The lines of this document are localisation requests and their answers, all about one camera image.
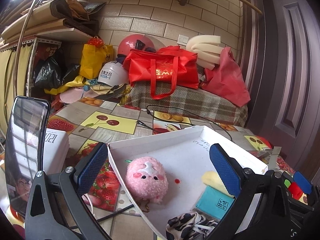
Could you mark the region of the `teal tissue pack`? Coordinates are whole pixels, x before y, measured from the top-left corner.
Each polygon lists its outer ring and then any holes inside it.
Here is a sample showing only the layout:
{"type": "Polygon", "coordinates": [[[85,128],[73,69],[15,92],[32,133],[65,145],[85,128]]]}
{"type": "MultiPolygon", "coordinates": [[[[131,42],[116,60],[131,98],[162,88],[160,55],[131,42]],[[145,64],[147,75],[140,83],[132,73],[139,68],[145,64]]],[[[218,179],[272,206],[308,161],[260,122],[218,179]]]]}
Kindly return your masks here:
{"type": "Polygon", "coordinates": [[[221,220],[233,202],[233,197],[206,186],[195,204],[195,209],[216,220],[221,220]]]}

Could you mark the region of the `pale yellow foam sponge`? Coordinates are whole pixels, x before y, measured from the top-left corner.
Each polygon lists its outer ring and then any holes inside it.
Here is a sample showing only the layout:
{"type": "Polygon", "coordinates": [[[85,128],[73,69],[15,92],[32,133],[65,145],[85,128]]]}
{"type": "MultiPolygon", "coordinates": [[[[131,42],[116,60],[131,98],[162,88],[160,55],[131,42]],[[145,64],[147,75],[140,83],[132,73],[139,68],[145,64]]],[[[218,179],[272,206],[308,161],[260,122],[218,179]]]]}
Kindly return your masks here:
{"type": "Polygon", "coordinates": [[[233,195],[229,194],[224,183],[222,182],[220,176],[218,175],[217,172],[215,171],[207,171],[204,173],[204,175],[201,177],[202,182],[210,186],[217,191],[220,191],[221,193],[229,196],[229,197],[234,197],[233,195]]]}

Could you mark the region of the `pink plush toy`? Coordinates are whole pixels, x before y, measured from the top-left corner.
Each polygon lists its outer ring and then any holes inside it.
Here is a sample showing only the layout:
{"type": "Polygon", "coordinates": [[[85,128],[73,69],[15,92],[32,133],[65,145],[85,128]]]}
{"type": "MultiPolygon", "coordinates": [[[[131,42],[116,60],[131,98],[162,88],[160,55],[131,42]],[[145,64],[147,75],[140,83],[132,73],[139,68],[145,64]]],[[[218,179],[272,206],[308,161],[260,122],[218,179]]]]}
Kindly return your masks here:
{"type": "Polygon", "coordinates": [[[163,165],[153,157],[134,159],[127,166],[125,185],[135,200],[159,204],[169,183],[163,165]]]}

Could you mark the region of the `leopard print fabric bundle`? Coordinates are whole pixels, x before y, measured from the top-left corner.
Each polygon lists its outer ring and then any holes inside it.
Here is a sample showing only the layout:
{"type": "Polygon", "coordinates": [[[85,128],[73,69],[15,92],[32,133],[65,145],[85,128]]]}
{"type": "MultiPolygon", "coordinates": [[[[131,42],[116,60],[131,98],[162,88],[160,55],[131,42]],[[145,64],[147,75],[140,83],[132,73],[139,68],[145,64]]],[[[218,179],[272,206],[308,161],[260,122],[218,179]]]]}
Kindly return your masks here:
{"type": "Polygon", "coordinates": [[[205,239],[218,225],[216,220],[209,220],[198,212],[178,215],[167,222],[165,228],[168,240],[205,239]]]}

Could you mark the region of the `red plush apple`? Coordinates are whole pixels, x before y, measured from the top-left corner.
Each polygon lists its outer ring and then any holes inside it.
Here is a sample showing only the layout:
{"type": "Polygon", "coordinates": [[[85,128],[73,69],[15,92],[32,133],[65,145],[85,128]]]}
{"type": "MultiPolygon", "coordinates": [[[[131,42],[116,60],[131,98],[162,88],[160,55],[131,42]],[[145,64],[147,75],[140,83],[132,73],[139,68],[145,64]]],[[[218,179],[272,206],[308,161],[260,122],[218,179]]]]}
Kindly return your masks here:
{"type": "Polygon", "coordinates": [[[291,193],[293,199],[299,200],[303,196],[303,191],[296,182],[290,184],[288,191],[291,193]]]}

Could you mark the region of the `black green small box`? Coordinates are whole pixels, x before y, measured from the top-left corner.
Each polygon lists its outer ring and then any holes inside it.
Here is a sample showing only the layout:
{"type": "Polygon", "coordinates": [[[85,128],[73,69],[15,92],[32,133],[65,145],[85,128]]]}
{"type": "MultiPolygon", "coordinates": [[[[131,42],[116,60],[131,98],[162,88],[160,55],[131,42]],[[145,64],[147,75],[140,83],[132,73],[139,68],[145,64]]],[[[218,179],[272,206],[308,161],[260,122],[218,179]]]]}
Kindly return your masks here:
{"type": "Polygon", "coordinates": [[[290,187],[290,185],[293,183],[293,176],[291,176],[289,173],[287,173],[286,171],[284,171],[281,175],[281,177],[283,178],[284,184],[287,188],[290,187]]]}

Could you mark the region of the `grey metal phone stand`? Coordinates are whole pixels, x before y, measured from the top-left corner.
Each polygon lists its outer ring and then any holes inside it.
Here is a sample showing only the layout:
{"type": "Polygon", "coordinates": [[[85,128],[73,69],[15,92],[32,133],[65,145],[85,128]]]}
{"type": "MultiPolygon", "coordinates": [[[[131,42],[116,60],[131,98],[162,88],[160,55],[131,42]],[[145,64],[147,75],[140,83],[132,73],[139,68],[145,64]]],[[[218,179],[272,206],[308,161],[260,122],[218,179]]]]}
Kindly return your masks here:
{"type": "Polygon", "coordinates": [[[279,170],[279,166],[277,164],[277,159],[281,152],[281,147],[274,146],[272,149],[264,149],[259,152],[259,157],[266,161],[267,170],[279,170]]]}

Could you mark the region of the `white box with numbers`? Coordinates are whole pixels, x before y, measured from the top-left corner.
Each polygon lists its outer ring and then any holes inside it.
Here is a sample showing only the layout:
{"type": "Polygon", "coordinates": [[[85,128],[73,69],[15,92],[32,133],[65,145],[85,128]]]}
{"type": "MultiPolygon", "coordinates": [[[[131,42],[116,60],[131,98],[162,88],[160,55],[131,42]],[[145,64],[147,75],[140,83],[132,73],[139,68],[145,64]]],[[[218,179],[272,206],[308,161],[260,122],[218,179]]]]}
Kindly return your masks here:
{"type": "Polygon", "coordinates": [[[67,132],[47,128],[44,139],[43,170],[46,174],[60,173],[69,150],[67,132]]]}

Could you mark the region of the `fruit pattern tablecloth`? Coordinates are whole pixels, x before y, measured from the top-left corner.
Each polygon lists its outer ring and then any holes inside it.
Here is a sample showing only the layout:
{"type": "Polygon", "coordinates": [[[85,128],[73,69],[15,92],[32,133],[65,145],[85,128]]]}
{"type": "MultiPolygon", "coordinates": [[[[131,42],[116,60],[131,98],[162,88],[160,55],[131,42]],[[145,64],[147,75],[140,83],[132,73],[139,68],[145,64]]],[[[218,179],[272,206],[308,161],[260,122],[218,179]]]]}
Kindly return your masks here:
{"type": "MultiPolygon", "coordinates": [[[[7,132],[13,103],[6,103],[1,114],[1,128],[7,132]]],[[[63,164],[75,166],[88,155],[98,142],[111,143],[153,134],[178,131],[192,126],[207,126],[232,140],[251,155],[266,164],[259,152],[270,149],[265,139],[248,129],[227,124],[212,123],[200,118],[170,115],[148,109],[133,109],[97,98],[83,98],[63,107],[56,114],[49,112],[47,127],[65,131],[69,137],[69,150],[63,164]]],[[[4,211],[11,211],[13,222],[20,224],[24,217],[10,207],[9,197],[1,202],[4,211]]]]}

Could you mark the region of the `phone on left gripper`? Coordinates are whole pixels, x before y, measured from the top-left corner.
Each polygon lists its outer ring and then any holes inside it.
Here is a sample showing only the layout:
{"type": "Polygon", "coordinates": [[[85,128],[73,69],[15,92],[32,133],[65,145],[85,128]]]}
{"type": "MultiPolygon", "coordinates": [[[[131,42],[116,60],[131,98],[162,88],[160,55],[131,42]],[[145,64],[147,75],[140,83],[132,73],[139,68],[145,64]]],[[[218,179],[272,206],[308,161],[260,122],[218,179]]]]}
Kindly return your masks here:
{"type": "Polygon", "coordinates": [[[33,179],[43,169],[44,137],[50,112],[47,100],[17,96],[5,141],[5,181],[10,207],[25,217],[33,179]]]}

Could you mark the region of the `black plastic bag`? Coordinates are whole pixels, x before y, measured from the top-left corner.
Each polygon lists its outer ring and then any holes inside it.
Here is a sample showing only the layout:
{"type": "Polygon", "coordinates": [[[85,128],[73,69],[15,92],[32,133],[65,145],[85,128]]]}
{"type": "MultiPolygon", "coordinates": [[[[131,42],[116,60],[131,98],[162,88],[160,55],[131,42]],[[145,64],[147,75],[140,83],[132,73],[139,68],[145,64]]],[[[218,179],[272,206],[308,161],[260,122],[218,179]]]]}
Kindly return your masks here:
{"type": "Polygon", "coordinates": [[[37,88],[59,88],[66,83],[73,81],[79,74],[80,65],[66,65],[61,57],[48,57],[40,61],[33,73],[33,83],[37,88]]]}

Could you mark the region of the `white helmet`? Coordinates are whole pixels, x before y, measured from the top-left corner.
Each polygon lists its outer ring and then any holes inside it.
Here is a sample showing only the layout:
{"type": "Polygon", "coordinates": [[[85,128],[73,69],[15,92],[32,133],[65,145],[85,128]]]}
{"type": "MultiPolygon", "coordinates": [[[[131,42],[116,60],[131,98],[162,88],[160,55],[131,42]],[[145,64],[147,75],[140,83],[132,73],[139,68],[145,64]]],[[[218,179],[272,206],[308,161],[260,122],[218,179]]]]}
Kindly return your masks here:
{"type": "Polygon", "coordinates": [[[121,63],[111,61],[102,67],[98,76],[98,82],[110,87],[129,84],[129,74],[121,63]]]}

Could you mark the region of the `plaid cloth covered box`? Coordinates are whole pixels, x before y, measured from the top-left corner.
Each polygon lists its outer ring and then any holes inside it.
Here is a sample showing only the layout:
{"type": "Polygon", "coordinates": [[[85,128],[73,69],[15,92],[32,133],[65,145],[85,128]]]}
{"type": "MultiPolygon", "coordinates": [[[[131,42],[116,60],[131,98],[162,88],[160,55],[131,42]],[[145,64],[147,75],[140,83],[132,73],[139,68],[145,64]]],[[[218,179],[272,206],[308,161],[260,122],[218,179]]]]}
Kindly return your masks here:
{"type": "Polygon", "coordinates": [[[195,90],[178,86],[171,96],[154,100],[151,98],[148,82],[136,83],[124,96],[124,103],[135,108],[192,118],[204,118],[240,127],[245,125],[248,118],[246,105],[237,107],[228,100],[201,89],[195,90]]]}

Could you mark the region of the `large red tote bag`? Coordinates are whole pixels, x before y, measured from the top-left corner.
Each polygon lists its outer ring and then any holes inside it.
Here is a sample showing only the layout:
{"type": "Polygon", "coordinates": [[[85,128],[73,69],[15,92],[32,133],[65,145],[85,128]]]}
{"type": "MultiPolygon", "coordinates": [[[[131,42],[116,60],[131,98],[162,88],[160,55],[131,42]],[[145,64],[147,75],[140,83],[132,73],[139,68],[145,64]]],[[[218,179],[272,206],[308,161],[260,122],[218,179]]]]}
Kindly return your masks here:
{"type": "Polygon", "coordinates": [[[177,86],[198,89],[197,54],[180,48],[168,46],[157,52],[133,49],[123,62],[128,71],[129,82],[134,86],[137,82],[150,82],[150,95],[154,100],[171,96],[177,86]],[[170,84],[167,93],[157,94],[157,82],[170,84]]]}

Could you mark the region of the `cream foam roll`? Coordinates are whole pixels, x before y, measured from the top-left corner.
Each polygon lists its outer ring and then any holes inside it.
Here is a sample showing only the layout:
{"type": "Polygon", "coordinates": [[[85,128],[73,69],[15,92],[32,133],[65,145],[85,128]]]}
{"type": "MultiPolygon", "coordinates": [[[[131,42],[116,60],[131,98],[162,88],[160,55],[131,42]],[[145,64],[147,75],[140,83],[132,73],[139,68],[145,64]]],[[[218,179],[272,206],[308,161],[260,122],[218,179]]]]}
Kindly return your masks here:
{"type": "Polygon", "coordinates": [[[220,64],[220,55],[223,47],[220,47],[221,37],[216,35],[198,35],[192,37],[186,50],[197,54],[196,63],[202,68],[212,70],[220,64]]]}

